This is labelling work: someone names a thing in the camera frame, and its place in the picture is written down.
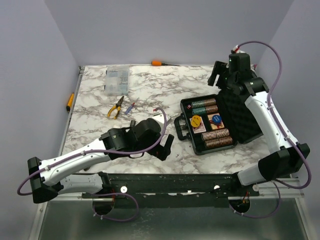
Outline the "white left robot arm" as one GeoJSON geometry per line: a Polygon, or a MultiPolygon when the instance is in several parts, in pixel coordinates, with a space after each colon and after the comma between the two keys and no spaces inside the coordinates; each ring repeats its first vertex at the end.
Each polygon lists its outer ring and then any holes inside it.
{"type": "Polygon", "coordinates": [[[169,134],[165,144],[160,144],[165,130],[165,126],[148,118],[135,126],[111,128],[93,142],[65,155],[47,160],[38,157],[28,159],[33,202],[45,203],[66,193],[107,197],[111,191],[108,182],[97,173],[81,177],[79,172],[93,165],[144,153],[165,161],[171,154],[174,140],[174,136],[169,134]]]}

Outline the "blue small blind button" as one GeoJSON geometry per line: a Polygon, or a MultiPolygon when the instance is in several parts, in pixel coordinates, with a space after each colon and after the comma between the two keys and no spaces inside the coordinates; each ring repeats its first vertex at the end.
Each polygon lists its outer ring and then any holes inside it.
{"type": "Polygon", "coordinates": [[[211,117],[211,121],[213,124],[215,125],[220,125],[222,123],[222,118],[220,115],[218,114],[214,114],[212,117],[211,117]]]}

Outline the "black poker set case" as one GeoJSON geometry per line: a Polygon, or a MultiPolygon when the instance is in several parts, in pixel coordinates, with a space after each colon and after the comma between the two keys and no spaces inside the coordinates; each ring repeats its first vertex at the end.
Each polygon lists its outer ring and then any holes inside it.
{"type": "MultiPolygon", "coordinates": [[[[180,101],[181,114],[174,120],[175,130],[178,139],[181,141],[189,140],[196,155],[205,155],[222,150],[234,148],[237,144],[247,144],[263,135],[257,121],[249,109],[241,102],[240,98],[232,91],[221,89],[217,94],[209,94],[185,98],[180,101]],[[218,112],[224,123],[224,129],[229,130],[229,136],[233,143],[230,145],[220,145],[216,148],[206,148],[205,141],[202,140],[202,133],[194,134],[190,119],[194,116],[192,108],[187,109],[195,101],[205,101],[214,98],[218,106],[218,112]]],[[[202,118],[206,132],[215,132],[212,130],[208,115],[215,113],[206,113],[198,115],[202,118]]]]}

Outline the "brown 100 chip roll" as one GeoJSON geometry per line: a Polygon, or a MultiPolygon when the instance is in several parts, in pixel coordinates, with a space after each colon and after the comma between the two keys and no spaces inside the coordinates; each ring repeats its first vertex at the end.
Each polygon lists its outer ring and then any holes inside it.
{"type": "Polygon", "coordinates": [[[233,143],[233,139],[230,136],[221,137],[218,140],[219,140],[219,144],[221,146],[227,146],[227,145],[231,145],[233,143]]]}
{"type": "Polygon", "coordinates": [[[207,149],[213,149],[213,148],[220,147],[221,144],[219,139],[212,139],[212,140],[205,141],[204,145],[207,149]]]}

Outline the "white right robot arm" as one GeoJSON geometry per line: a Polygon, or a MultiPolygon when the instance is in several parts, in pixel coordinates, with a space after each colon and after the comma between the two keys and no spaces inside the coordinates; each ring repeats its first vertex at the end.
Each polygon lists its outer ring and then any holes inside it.
{"type": "Polygon", "coordinates": [[[236,174],[237,179],[230,183],[230,191],[234,195],[243,195],[248,185],[275,181],[301,169],[310,148],[306,143],[300,143],[284,124],[272,103],[271,91],[252,70],[247,53],[232,53],[228,56],[228,62],[216,61],[208,85],[217,85],[240,98],[242,105],[255,118],[270,152],[255,166],[236,174]]]}

